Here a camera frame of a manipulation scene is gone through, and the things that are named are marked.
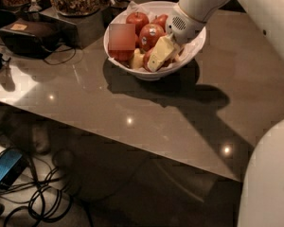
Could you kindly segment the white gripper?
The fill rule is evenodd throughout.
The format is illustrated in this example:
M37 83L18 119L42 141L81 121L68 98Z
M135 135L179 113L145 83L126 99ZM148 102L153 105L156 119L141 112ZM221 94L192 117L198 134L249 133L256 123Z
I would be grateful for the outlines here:
M156 72L170 57L172 61L179 61L184 49L184 46L179 44L188 44L193 41L204 27L203 7L175 4L166 21L168 35L160 37L157 41L147 63L148 69Z

